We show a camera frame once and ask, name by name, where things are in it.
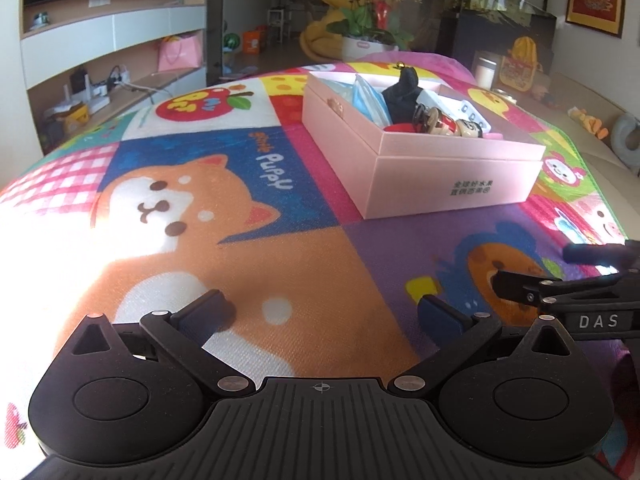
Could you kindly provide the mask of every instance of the white planter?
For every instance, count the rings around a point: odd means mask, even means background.
[[[394,50],[399,50],[397,45],[385,45],[371,41],[354,40],[353,38],[342,38],[343,61],[356,61],[357,59],[365,57],[367,54],[392,52]]]

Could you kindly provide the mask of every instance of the cartoon apple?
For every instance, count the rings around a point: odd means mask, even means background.
[[[232,89],[239,87],[246,88],[244,85],[235,85]],[[247,97],[252,95],[253,92],[232,94],[229,88],[209,88],[162,103],[156,108],[156,114],[167,121],[177,122],[215,119],[236,108],[250,110],[251,101]]]
[[[6,407],[6,421],[4,423],[4,445],[9,449],[24,444],[24,430],[27,428],[26,422],[20,422],[20,414],[15,404],[9,403]]]

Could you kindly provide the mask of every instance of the green ball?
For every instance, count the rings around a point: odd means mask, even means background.
[[[225,34],[225,37],[222,40],[222,43],[224,47],[229,48],[231,50],[235,50],[240,46],[240,36],[238,36],[234,32]]]

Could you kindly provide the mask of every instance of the pink checkered pattern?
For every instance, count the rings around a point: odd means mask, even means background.
[[[10,184],[0,196],[0,205],[39,215],[91,211],[117,149],[115,142],[48,162]]]

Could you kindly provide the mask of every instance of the silver bolt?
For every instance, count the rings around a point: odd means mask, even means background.
[[[237,375],[229,375],[218,381],[218,387],[226,392],[240,392],[249,386],[249,381]]]
[[[394,381],[394,384],[396,388],[406,392],[417,392],[427,385],[422,377],[416,375],[402,375]]]

